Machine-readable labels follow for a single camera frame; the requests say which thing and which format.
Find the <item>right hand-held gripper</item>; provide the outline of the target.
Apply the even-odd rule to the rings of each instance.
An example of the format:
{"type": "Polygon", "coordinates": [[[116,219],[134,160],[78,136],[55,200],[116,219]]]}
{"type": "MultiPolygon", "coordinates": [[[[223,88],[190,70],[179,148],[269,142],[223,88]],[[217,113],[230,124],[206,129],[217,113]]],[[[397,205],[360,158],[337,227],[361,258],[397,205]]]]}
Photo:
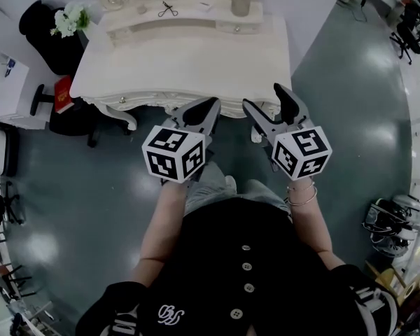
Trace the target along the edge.
{"type": "Polygon", "coordinates": [[[242,101],[247,118],[266,138],[263,149],[273,170],[284,172],[292,181],[321,173],[333,152],[325,133],[307,118],[307,106],[292,90],[275,83],[274,91],[281,105],[278,121],[252,101],[242,101]]]}

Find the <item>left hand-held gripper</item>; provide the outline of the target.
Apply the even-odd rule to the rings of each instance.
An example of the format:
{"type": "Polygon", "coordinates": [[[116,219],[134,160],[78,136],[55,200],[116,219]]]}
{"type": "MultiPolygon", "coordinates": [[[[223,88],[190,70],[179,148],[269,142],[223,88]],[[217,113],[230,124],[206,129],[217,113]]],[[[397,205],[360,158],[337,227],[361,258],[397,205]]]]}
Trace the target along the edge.
{"type": "Polygon", "coordinates": [[[154,126],[142,145],[148,173],[176,183],[191,179],[206,164],[220,113],[221,101],[206,97],[177,108],[154,126]]]}

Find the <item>small glass jar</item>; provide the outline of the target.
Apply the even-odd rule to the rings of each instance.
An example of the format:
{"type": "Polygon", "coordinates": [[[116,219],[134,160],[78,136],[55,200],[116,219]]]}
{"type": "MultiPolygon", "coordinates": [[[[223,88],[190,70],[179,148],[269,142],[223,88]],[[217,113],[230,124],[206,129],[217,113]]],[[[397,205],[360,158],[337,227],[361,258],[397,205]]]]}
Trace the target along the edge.
{"type": "Polygon", "coordinates": [[[243,18],[249,15],[251,0],[231,0],[232,14],[243,18]]]}

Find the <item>person's left forearm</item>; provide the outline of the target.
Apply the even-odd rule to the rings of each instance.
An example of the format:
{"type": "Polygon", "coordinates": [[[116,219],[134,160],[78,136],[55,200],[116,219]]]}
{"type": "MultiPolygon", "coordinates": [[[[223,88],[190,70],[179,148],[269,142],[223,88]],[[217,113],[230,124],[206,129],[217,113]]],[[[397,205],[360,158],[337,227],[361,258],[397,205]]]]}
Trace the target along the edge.
{"type": "Polygon", "coordinates": [[[165,183],[141,243],[132,280],[149,287],[173,253],[185,215],[187,183],[165,183]]]}

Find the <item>person's right forearm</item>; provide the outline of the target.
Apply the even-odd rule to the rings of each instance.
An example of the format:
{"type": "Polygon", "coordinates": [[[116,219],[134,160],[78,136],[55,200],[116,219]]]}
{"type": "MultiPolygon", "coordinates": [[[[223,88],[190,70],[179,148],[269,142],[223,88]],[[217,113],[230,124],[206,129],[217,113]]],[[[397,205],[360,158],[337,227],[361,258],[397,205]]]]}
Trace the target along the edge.
{"type": "Polygon", "coordinates": [[[329,270],[344,265],[333,252],[332,240],[317,200],[318,190],[314,181],[310,177],[291,181],[287,191],[291,218],[300,240],[318,254],[329,270]]]}

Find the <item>white dressing table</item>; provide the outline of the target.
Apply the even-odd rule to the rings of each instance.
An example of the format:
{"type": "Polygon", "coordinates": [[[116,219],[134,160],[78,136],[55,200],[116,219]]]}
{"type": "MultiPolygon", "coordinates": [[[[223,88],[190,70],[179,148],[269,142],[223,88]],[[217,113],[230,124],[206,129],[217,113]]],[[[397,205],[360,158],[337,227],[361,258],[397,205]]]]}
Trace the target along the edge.
{"type": "Polygon", "coordinates": [[[232,14],[231,0],[144,0],[104,10],[87,38],[70,94],[131,131],[132,109],[172,112],[203,97],[219,98],[229,118],[244,117],[243,99],[274,117],[280,103],[273,85],[292,85],[286,22],[266,14],[262,0],[251,0],[246,17],[232,14]],[[158,17],[163,1],[176,17],[158,17]],[[212,4],[210,11],[201,11],[200,1],[212,4]],[[147,7],[143,15],[139,5],[147,7]]]}

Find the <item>person's grey jeans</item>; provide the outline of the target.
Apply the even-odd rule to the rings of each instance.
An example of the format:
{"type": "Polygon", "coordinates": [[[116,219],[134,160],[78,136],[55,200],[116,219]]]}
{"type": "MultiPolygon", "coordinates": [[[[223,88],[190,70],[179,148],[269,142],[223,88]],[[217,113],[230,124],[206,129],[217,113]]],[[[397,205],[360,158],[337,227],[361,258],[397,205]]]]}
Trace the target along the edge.
{"type": "Polygon", "coordinates": [[[236,181],[231,176],[224,175],[215,162],[209,162],[199,179],[191,183],[185,203],[185,215],[206,205],[232,198],[270,204],[288,215],[291,214],[284,200],[263,183],[249,179],[243,185],[241,192],[238,192],[236,181]]]}

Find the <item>black eyelash curler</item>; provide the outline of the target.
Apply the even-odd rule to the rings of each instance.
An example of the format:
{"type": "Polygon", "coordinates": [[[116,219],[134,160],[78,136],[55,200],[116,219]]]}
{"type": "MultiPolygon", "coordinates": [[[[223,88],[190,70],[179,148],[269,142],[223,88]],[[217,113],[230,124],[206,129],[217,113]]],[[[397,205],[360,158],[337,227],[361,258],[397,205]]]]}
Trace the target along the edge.
{"type": "Polygon", "coordinates": [[[157,14],[157,16],[159,18],[163,18],[168,12],[170,12],[173,17],[176,17],[179,14],[179,12],[177,10],[175,10],[174,7],[170,4],[168,4],[166,1],[163,1],[162,5],[164,7],[163,10],[161,10],[157,14]]]}

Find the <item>red book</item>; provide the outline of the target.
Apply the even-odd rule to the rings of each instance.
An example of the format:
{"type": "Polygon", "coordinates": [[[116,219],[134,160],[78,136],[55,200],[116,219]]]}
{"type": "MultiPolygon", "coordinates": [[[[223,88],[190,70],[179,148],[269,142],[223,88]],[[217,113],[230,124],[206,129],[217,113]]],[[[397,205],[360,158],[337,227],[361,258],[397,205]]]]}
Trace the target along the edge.
{"type": "Polygon", "coordinates": [[[54,86],[55,92],[55,112],[61,114],[70,109],[74,102],[70,96],[72,80],[70,76],[65,76],[58,80],[54,86]]]}

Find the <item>pile of grey headgear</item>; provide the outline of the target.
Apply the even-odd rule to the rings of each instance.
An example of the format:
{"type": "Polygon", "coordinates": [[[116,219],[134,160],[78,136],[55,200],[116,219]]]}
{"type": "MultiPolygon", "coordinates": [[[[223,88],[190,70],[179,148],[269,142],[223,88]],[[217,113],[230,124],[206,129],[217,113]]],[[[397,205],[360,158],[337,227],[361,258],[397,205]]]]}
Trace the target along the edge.
{"type": "Polygon", "coordinates": [[[420,223],[420,200],[411,195],[379,198],[370,204],[362,226],[370,233],[373,248],[388,258],[408,252],[420,223]]]}

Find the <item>person's black buttoned shirt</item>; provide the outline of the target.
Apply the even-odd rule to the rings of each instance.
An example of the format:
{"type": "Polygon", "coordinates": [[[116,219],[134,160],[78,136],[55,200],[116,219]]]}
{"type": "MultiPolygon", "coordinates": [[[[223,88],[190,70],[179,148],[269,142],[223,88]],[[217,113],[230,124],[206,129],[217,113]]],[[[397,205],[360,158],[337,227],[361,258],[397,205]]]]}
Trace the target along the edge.
{"type": "Polygon", "coordinates": [[[391,336],[397,321],[392,294],[328,269],[285,211],[232,198],[188,214],[156,280],[108,286],[76,336],[391,336]]]}

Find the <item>white flower bouquet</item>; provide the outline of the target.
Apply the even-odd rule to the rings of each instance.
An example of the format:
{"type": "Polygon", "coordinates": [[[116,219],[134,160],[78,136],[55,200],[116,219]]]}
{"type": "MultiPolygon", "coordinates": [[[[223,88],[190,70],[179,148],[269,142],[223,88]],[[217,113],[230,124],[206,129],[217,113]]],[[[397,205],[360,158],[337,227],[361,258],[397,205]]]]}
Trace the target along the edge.
{"type": "Polygon", "coordinates": [[[91,21],[87,6],[76,2],[69,2],[63,9],[58,10],[54,20],[55,27],[50,30],[50,35],[60,35],[62,38],[87,29],[91,21]]]}

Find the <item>white desk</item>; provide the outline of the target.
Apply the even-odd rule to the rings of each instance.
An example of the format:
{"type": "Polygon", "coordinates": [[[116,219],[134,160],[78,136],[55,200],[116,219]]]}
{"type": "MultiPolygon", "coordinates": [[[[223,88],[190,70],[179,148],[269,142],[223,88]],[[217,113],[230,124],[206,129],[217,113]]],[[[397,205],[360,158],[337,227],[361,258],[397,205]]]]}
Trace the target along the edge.
{"type": "Polygon", "coordinates": [[[0,123],[30,129],[19,103],[29,68],[0,51],[0,123]]]}

